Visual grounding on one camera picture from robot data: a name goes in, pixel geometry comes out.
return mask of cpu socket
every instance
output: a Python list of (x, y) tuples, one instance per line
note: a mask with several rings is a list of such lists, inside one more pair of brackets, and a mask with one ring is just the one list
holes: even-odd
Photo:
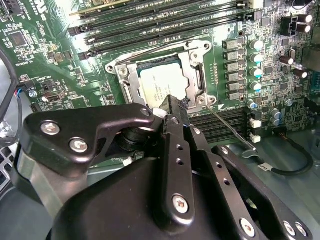
[(158, 108), (167, 95), (188, 99), (188, 113), (197, 113), (217, 102), (207, 94), (204, 55), (212, 44), (186, 40), (130, 52), (105, 66), (117, 75), (127, 103)]

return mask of electrolytic capacitor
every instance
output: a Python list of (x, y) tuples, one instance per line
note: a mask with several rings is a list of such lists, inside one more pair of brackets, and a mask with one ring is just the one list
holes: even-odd
[(280, 119), (275, 119), (274, 117), (272, 117), (270, 119), (270, 122), (273, 124), (273, 126), (278, 127), (280, 125)]
[(255, 91), (260, 91), (262, 89), (261, 83), (254, 81), (250, 84), (250, 88)]
[(261, 51), (264, 48), (264, 42), (255, 39), (255, 40), (251, 41), (250, 48), (257, 50), (257, 51)]
[(246, 104), (250, 109), (256, 109), (258, 107), (258, 104), (256, 104), (252, 99), (249, 99)]
[(273, 117), (274, 119), (280, 119), (281, 116), (282, 116), (282, 113), (279, 112), (279, 110), (275, 108), (275, 109), (273, 109), (273, 110), (271, 111), (271, 115), (272, 115), (272, 117)]
[(314, 18), (312, 17), (312, 15), (305, 15), (305, 14), (298, 15), (298, 22), (299, 23), (309, 24), (312, 22), (313, 19)]
[(310, 25), (303, 25), (303, 24), (298, 24), (296, 26), (296, 31), (298, 33), (304, 33), (307, 34), (311, 31), (311, 26)]
[(261, 78), (262, 77), (262, 70), (257, 67), (253, 67), (250, 70), (250, 74), (251, 74), (251, 76), (254, 76), (256, 78)]
[(306, 77), (308, 77), (308, 73), (306, 71), (303, 71), (297, 68), (293, 70), (293, 74), (302, 79), (305, 79)]
[(254, 53), (250, 56), (250, 61), (256, 64), (260, 64), (264, 60), (264, 57), (258, 53)]
[(293, 60), (291, 57), (287, 56), (281, 56), (279, 58), (280, 63), (287, 64), (287, 65), (292, 65), (294, 64), (295, 60)]

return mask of screw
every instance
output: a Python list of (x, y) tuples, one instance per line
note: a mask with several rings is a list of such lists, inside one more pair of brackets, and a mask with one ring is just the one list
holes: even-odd
[(29, 97), (35, 99), (36, 97), (38, 97), (38, 93), (35, 90), (30, 90)]
[(126, 67), (120, 68), (119, 74), (120, 74), (122, 77), (125, 78), (125, 77), (128, 76), (128, 74), (129, 74), (128, 68), (126, 68)]
[(291, 236), (295, 236), (296, 232), (295, 230), (292, 228), (292, 226), (290, 225), (290, 223), (288, 223), (287, 221), (283, 221), (283, 224), (285, 226), (285, 229), (287, 230), (287, 232), (291, 235)]
[(287, 107), (291, 107), (291, 106), (294, 104), (294, 102), (293, 102), (291, 99), (289, 99), (289, 100), (285, 101), (284, 104), (285, 104)]
[(174, 208), (181, 214), (188, 212), (189, 206), (187, 201), (179, 195), (175, 195), (172, 198)]
[(41, 125), (41, 131), (48, 135), (56, 135), (60, 132), (60, 127), (53, 122), (46, 122)]
[(196, 134), (198, 134), (198, 135), (201, 134), (201, 131), (200, 131), (198, 128), (194, 128), (193, 131), (194, 131)]
[(229, 154), (228, 150), (227, 150), (224, 146), (221, 147), (221, 150), (222, 150), (222, 152), (223, 152), (224, 154), (226, 154), (226, 155)]
[(140, 112), (147, 117), (151, 115), (150, 112), (145, 108), (141, 108)]
[(299, 232), (300, 232), (303, 236), (305, 236), (305, 237), (308, 236), (306, 230), (301, 226), (300, 223), (296, 222), (296, 223), (295, 223), (295, 226), (296, 226), (296, 228), (299, 230)]
[(82, 139), (73, 139), (70, 142), (70, 148), (76, 153), (84, 153), (88, 150), (88, 145)]
[(175, 124), (179, 124), (180, 123), (179, 120), (176, 119), (175, 117), (172, 118), (172, 122), (174, 122)]
[(242, 218), (240, 220), (240, 224), (245, 234), (247, 234), (249, 237), (253, 238), (256, 235), (254, 227), (247, 219)]

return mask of black cable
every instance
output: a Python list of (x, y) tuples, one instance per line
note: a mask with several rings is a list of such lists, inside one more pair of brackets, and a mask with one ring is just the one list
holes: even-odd
[(1, 47), (0, 47), (0, 59), (3, 61), (6, 69), (8, 70), (9, 76), (11, 79), (11, 83), (8, 88), (8, 91), (6, 92), (6, 95), (4, 96), (4, 99), (0, 105), (0, 124), (1, 124), (4, 121), (4, 118), (7, 114), (7, 111), (11, 103), (11, 99), (14, 96), (17, 86), (19, 84), (19, 80), (18, 80), (18, 76), (14, 66), (12, 65), (11, 61), (9, 60), (9, 58), (7, 57), (7, 55), (2, 50)]
[(275, 173), (275, 174), (279, 174), (282, 176), (297, 176), (297, 175), (301, 175), (301, 174), (305, 174), (306, 172), (308, 172), (314, 165), (314, 159), (312, 158), (312, 156), (310, 155), (309, 152), (307, 152), (304, 147), (302, 147), (301, 145), (299, 145), (298, 143), (296, 143), (295, 141), (293, 141), (292, 139), (288, 138), (287, 136), (285, 136), (284, 134), (280, 134), (279, 135), (283, 140), (287, 141), (294, 149), (298, 150), (300, 153), (302, 153), (307, 160), (306, 165), (296, 171), (283, 171), (283, 170), (279, 170), (277, 168), (272, 168), (271, 172)]
[(303, 6), (302, 8), (296, 8), (296, 6), (294, 5), (295, 2), (296, 2), (296, 0), (293, 0), (293, 2), (291, 3), (291, 7), (292, 7), (294, 10), (297, 10), (297, 11), (300, 11), (300, 10), (305, 9), (309, 4), (312, 3), (312, 2), (309, 2), (307, 5)]
[(21, 130), (22, 130), (22, 118), (23, 118), (23, 116), (22, 116), (22, 101), (18, 96), (16, 98), (16, 101), (18, 104), (18, 128), (17, 128), (16, 134), (14, 137), (0, 138), (0, 148), (9, 147), (9, 146), (15, 144), (20, 138), (20, 134), (21, 134)]

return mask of motherboard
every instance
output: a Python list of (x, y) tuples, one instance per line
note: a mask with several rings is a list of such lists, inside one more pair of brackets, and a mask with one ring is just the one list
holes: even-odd
[(318, 1), (0, 0), (0, 46), (34, 112), (186, 101), (209, 143), (312, 125)]

